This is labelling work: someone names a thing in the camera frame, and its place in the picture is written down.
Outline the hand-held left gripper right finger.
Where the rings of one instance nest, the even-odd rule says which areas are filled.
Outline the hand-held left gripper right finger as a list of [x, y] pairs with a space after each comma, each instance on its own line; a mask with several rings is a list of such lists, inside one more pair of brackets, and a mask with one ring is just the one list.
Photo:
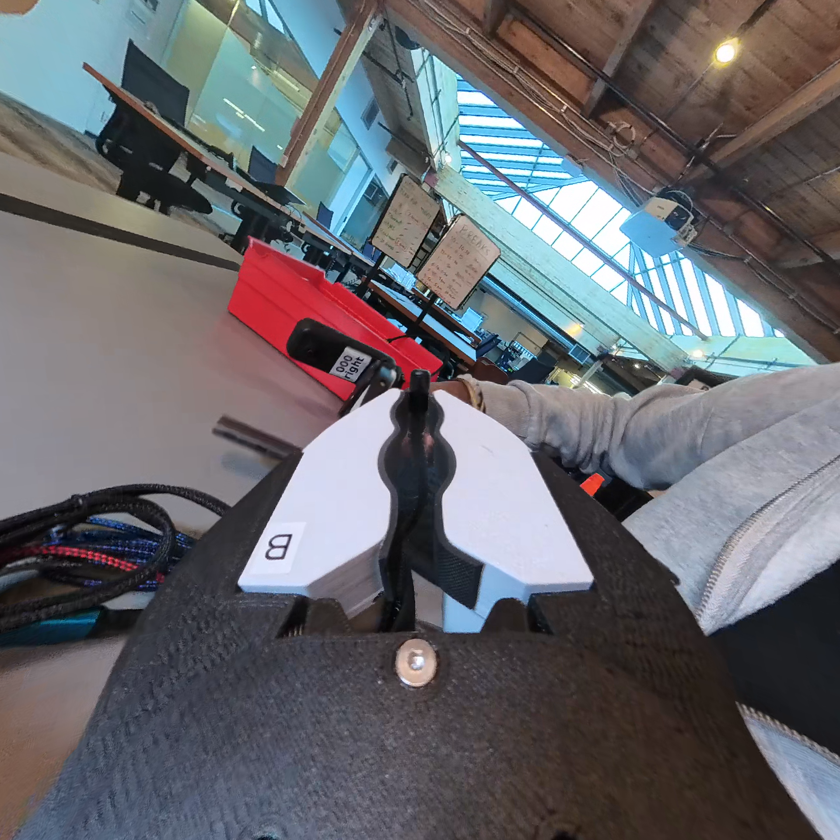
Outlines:
[[455, 456], [442, 498], [446, 540], [479, 563], [466, 605], [444, 595], [443, 629], [474, 634], [503, 599], [586, 592], [594, 577], [531, 450], [510, 430], [447, 392], [440, 433]]

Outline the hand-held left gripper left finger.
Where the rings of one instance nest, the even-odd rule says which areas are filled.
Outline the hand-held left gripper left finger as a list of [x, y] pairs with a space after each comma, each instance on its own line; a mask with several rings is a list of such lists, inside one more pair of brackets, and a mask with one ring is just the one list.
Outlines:
[[402, 396], [377, 396], [304, 448], [238, 578], [241, 591], [332, 599], [350, 618], [383, 592], [396, 514], [382, 459]]

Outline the red plastic bin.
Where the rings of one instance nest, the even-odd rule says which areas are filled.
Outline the red plastic bin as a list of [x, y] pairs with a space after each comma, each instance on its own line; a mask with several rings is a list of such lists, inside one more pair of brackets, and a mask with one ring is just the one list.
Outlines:
[[437, 356], [408, 339], [367, 302], [328, 281], [321, 269], [256, 238], [248, 239], [227, 309], [285, 356], [298, 322], [313, 319], [388, 353], [406, 377], [423, 369], [435, 382], [443, 366]]

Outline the person's right forearm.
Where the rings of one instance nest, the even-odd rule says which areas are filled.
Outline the person's right forearm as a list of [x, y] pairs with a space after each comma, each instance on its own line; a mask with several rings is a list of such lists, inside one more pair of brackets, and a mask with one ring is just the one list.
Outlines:
[[838, 430], [838, 364], [753, 374], [707, 391], [657, 385], [623, 398], [552, 385], [463, 380], [473, 407], [566, 468], [640, 489], [673, 486], [731, 447], [827, 445]]

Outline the person's right hand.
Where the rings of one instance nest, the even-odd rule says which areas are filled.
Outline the person's right hand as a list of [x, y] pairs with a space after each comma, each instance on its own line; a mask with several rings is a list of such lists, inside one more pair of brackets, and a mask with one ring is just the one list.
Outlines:
[[436, 396], [448, 394], [480, 413], [487, 412], [482, 386], [470, 375], [460, 376], [450, 381], [436, 382], [432, 385], [431, 392]]

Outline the whiteboard with handwriting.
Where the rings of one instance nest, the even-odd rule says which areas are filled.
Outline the whiteboard with handwriting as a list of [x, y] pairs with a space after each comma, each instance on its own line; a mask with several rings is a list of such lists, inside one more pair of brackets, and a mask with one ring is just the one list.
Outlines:
[[457, 310], [500, 255], [499, 246], [469, 216], [459, 213], [421, 265], [416, 279]]
[[440, 210], [438, 200], [424, 190], [417, 178], [402, 174], [374, 226], [372, 247], [408, 269]]

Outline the long wooden desk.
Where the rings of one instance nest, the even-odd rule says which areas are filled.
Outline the long wooden desk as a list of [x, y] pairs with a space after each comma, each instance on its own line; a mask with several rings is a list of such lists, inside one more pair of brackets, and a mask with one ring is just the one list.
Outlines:
[[162, 133], [169, 140], [176, 143], [184, 152], [191, 155], [201, 165], [207, 169], [221, 175], [227, 182], [231, 182], [239, 188], [240, 192], [247, 192], [255, 196], [259, 200], [266, 202], [269, 206], [277, 211], [281, 211], [284, 207], [291, 204], [302, 205], [303, 201], [294, 194], [290, 193], [284, 186], [278, 185], [275, 194], [282, 199], [277, 200], [273, 193], [266, 193], [261, 190], [257, 184], [249, 181], [246, 175], [241, 175], [234, 168], [227, 165], [221, 157], [211, 152], [205, 146], [194, 141], [191, 135], [186, 131], [176, 128], [161, 116], [157, 115], [152, 109], [147, 107], [135, 97], [132, 93], [122, 89], [118, 84], [103, 76], [98, 70], [90, 66], [87, 62], [82, 63], [82, 69], [86, 71], [92, 78], [99, 82], [107, 91], [112, 99], [115, 99], [120, 105], [131, 109], [141, 119], [144, 119], [151, 126], [154, 127], [158, 133]]

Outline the black office chair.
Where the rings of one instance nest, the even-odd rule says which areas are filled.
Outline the black office chair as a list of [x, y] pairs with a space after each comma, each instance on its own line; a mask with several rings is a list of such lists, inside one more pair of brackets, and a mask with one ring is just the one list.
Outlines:
[[[182, 129], [189, 89], [148, 57], [130, 39], [122, 67], [121, 88], [151, 112]], [[112, 96], [114, 110], [95, 140], [97, 152], [121, 172], [116, 196], [135, 203], [147, 196], [146, 206], [169, 215], [173, 208], [209, 215], [210, 202], [172, 174], [183, 148], [150, 119]]]

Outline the ceiling projector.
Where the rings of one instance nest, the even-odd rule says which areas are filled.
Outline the ceiling projector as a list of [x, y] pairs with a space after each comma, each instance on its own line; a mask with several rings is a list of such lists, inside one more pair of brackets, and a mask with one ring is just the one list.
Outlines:
[[666, 256], [692, 245], [697, 238], [696, 208], [686, 192], [666, 188], [624, 220], [619, 230], [647, 255]]

